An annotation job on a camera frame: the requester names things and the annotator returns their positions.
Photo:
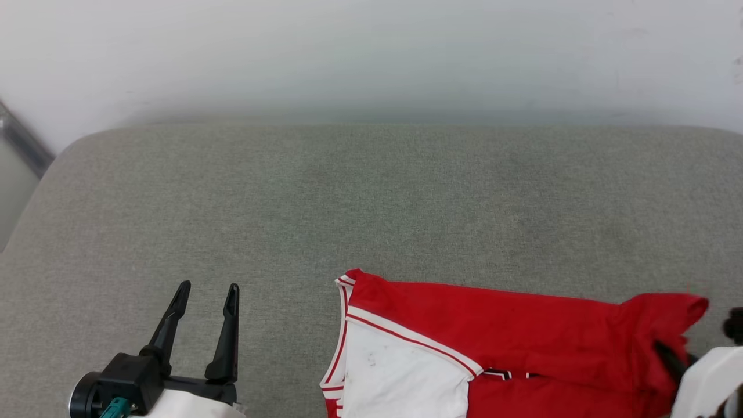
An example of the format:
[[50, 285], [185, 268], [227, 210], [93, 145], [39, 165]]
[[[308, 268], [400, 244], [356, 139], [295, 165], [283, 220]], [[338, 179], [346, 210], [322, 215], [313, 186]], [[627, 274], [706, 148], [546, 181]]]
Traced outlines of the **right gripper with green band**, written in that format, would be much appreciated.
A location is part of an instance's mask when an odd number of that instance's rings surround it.
[[741, 417], [742, 347], [716, 347], [701, 359], [677, 355], [655, 341], [654, 350], [680, 384], [671, 417]]

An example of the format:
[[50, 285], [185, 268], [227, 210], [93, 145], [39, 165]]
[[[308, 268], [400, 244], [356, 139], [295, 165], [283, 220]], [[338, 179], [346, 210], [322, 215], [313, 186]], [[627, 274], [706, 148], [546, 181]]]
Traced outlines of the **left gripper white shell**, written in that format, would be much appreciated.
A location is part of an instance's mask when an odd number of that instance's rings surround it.
[[[170, 376], [170, 359], [179, 320], [186, 311], [190, 280], [178, 286], [150, 341], [139, 355], [153, 357], [161, 376]], [[144, 415], [132, 411], [132, 417], [245, 417], [237, 400], [239, 365], [240, 288], [232, 283], [223, 305], [223, 325], [213, 360], [204, 377], [195, 379], [172, 376], [164, 381], [164, 391]]]

